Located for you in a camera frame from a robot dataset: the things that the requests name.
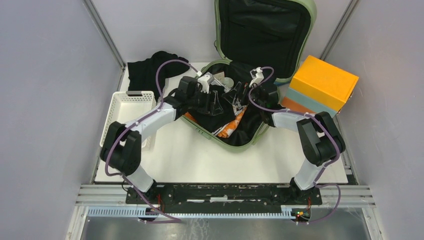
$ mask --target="white plastic basket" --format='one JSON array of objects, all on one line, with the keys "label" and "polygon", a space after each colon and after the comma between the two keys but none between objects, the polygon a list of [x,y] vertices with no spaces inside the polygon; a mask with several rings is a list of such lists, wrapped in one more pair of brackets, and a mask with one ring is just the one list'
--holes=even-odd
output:
[{"label": "white plastic basket", "polygon": [[[156,106],[152,91],[117,91],[112,95],[103,133],[101,134],[100,147],[103,147],[106,134],[111,123],[118,121],[126,123],[147,113]],[[150,149],[154,135],[149,136],[142,144],[144,150]]]}]

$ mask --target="orange fabric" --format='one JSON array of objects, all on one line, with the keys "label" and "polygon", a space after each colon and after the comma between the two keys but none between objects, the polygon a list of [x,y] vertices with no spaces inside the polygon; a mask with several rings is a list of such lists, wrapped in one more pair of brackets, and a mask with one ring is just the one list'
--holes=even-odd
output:
[{"label": "orange fabric", "polygon": [[195,122],[195,123],[198,123],[198,121],[196,121],[196,119],[190,114],[190,113],[188,113],[188,112],[186,112],[185,114],[184,114],[184,116],[186,116],[188,119],[190,119],[191,121],[193,121],[193,122]]},{"label": "orange fabric", "polygon": [[299,103],[291,100],[288,97],[284,97],[282,99],[281,105],[283,107],[286,107],[286,108],[291,109],[291,110],[296,111],[296,112],[311,113],[311,114],[315,113],[314,111],[310,110],[309,108],[306,108],[303,105],[300,105]]},{"label": "orange fabric", "polygon": [[240,120],[245,114],[246,108],[247,107],[245,107],[243,111],[241,111],[240,114],[238,114],[233,121],[228,123],[228,125],[220,133],[218,133],[217,136],[221,138],[229,138],[234,132],[234,130],[237,128],[237,126],[239,126]]}]

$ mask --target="white tabletop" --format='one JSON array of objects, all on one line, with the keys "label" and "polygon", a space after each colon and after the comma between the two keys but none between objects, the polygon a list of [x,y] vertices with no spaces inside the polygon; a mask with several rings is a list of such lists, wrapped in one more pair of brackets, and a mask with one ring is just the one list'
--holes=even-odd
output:
[{"label": "white tabletop", "polygon": [[[207,64],[192,63],[198,70]],[[182,76],[194,77],[195,72],[190,69],[167,79],[165,95]],[[120,90],[126,91],[129,83],[127,68]],[[162,183],[289,183],[304,159],[299,135],[288,129],[269,128],[257,144],[233,153],[177,119],[157,131],[154,147],[142,152],[141,166]],[[119,176],[106,176],[104,169],[100,161],[96,182],[122,182]],[[319,182],[348,182],[341,159],[326,169]]]}]

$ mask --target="gray floor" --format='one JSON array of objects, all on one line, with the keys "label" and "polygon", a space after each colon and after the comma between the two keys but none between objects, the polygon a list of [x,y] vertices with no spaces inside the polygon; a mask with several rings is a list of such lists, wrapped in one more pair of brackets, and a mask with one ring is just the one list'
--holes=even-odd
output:
[{"label": "gray floor", "polygon": [[[327,214],[313,209],[312,219]],[[361,209],[339,209],[329,219],[299,225],[283,219],[184,219],[180,224],[143,224],[135,218],[90,217],[84,240],[369,240]]]}]

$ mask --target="white wall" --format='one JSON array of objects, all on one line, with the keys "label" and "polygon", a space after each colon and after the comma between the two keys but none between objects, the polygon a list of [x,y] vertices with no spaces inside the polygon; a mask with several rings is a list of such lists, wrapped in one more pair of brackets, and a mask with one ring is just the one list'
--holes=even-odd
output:
[{"label": "white wall", "polygon": [[328,62],[358,75],[341,126],[386,239],[423,239],[424,1],[360,1]]},{"label": "white wall", "polygon": [[[220,58],[213,0],[93,0],[125,62],[165,50],[191,62]],[[317,19],[303,58],[319,57],[350,0],[315,0]]]},{"label": "white wall", "polygon": [[120,68],[81,0],[0,1],[0,66],[0,239],[63,239]]}]

